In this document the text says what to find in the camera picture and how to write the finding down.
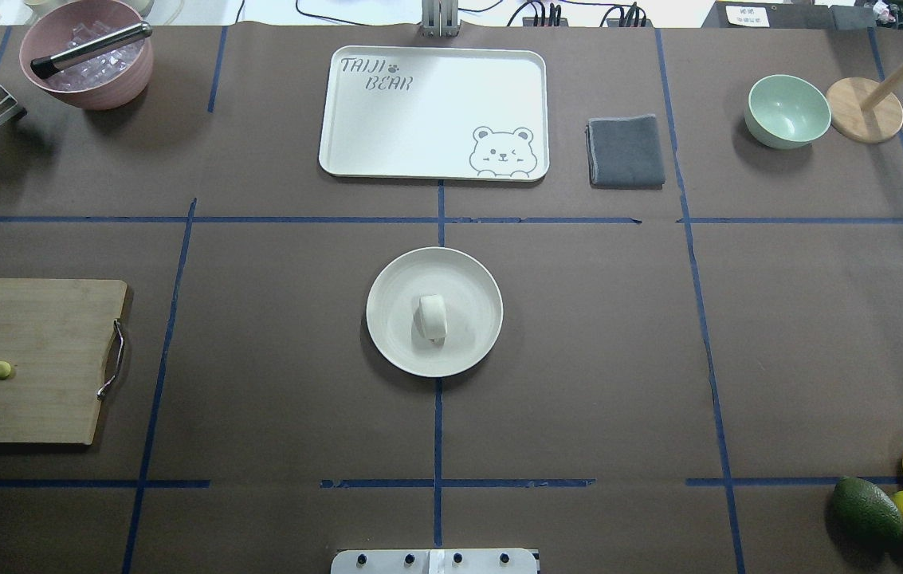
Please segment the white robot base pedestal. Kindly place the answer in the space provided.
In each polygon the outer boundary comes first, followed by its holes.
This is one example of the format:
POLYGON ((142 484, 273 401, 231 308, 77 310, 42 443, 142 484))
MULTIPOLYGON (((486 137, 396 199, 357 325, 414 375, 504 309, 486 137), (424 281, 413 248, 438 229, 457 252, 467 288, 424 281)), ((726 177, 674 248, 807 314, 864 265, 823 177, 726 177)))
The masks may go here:
POLYGON ((347 549, 331 573, 539 573, 538 552, 527 548, 347 549))

